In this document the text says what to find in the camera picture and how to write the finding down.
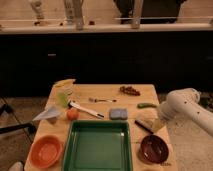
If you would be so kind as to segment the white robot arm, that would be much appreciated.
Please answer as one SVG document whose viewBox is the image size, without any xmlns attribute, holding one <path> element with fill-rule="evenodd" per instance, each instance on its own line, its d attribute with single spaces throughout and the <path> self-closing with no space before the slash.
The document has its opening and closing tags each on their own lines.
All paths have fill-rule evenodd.
<svg viewBox="0 0 213 171">
<path fill-rule="evenodd" d="M 194 88 L 173 90 L 157 107 L 158 118 L 151 126 L 154 132 L 164 127 L 176 115 L 183 114 L 213 137 L 213 113 L 199 105 L 200 93 Z"/>
</svg>

